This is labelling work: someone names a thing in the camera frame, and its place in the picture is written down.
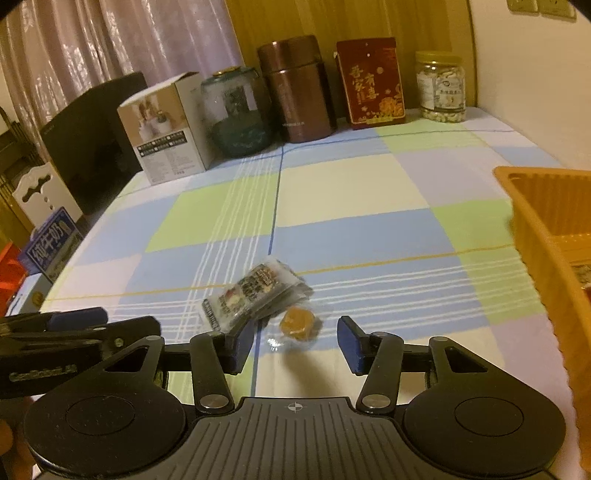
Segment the table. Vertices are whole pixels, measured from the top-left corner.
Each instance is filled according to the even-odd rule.
[[[43,306],[153,315],[167,342],[209,330],[201,300],[272,254],[314,289],[315,341],[258,332],[233,395],[355,400],[363,378],[338,350],[336,321],[407,342],[446,335],[541,391],[567,438],[552,469],[584,478],[567,375],[551,324],[513,247],[511,202],[491,170],[560,167],[511,127],[471,108],[459,125],[409,111],[404,125],[286,144],[150,186],[138,173],[90,231]],[[399,403],[421,391],[404,374]],[[186,374],[170,390],[191,402]]]

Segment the white wall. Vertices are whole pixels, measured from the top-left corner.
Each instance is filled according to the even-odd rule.
[[[563,165],[591,170],[591,24],[470,0],[478,104]]]
[[[12,100],[10,100],[10,94],[8,93],[8,86],[6,85],[6,79],[4,78],[4,72],[2,71],[2,67],[0,66],[0,106],[4,108],[6,113],[8,114],[8,118],[11,121],[15,121],[17,119],[17,115],[14,111],[14,107],[12,105]],[[0,134],[3,134],[8,127],[4,124],[2,119],[0,119]]]

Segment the red gift box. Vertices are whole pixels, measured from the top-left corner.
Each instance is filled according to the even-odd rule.
[[[396,39],[345,40],[337,42],[336,50],[353,129],[404,123]]]

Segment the black monitor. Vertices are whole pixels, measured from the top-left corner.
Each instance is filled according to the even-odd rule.
[[[72,195],[87,215],[107,207],[141,170],[117,107],[147,88],[142,73],[91,88],[41,128],[41,137]]]

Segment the wall socket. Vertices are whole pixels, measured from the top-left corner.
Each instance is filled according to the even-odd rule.
[[[512,12],[527,12],[532,14],[538,12],[538,5],[535,0],[507,0],[507,6]]]
[[[538,8],[543,14],[574,18],[574,7],[569,0],[538,0]]]

